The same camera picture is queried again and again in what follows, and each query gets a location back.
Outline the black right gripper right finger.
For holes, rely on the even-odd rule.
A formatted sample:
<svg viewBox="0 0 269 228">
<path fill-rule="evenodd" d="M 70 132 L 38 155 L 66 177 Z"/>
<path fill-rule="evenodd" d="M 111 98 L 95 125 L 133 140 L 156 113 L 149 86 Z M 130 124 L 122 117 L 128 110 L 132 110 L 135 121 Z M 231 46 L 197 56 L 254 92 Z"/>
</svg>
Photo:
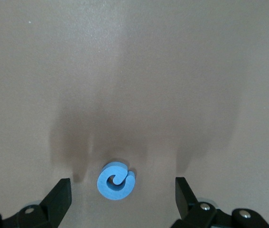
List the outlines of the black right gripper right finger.
<svg viewBox="0 0 269 228">
<path fill-rule="evenodd" d="M 254 210 L 237 208 L 229 215 L 210 202 L 198 201 L 184 177 L 175 178 L 175 197 L 181 218 L 173 228 L 269 228 Z"/>
</svg>

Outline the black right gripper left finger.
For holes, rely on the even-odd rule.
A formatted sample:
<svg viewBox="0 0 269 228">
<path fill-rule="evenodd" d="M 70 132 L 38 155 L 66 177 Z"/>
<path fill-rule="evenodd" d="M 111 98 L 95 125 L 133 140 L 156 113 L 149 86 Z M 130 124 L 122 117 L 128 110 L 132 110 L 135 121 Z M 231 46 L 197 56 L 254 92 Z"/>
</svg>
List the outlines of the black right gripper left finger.
<svg viewBox="0 0 269 228">
<path fill-rule="evenodd" d="M 6 219 L 0 214 L 0 228 L 57 228 L 71 203 L 71 181 L 61 179 L 39 204 L 28 205 Z"/>
</svg>

